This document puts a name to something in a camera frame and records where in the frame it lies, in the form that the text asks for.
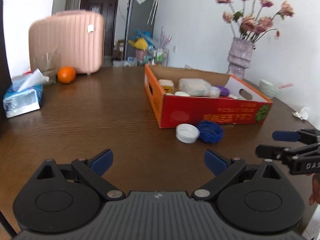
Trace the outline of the right hand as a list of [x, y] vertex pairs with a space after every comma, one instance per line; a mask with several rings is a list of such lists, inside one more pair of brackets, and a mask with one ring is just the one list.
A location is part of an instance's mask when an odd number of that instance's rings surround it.
[[320, 182], [319, 173], [312, 176], [312, 194], [309, 198], [309, 205], [320, 204]]

